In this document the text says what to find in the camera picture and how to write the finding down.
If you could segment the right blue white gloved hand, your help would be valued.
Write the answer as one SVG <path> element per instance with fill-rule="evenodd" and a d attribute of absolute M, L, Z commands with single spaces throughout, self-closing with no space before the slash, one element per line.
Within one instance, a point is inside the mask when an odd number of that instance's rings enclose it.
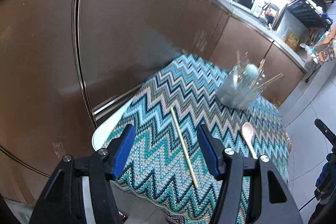
<path fill-rule="evenodd" d="M 317 201 L 327 199 L 335 190 L 335 153 L 329 153 L 326 160 L 315 183 L 314 195 Z"/>

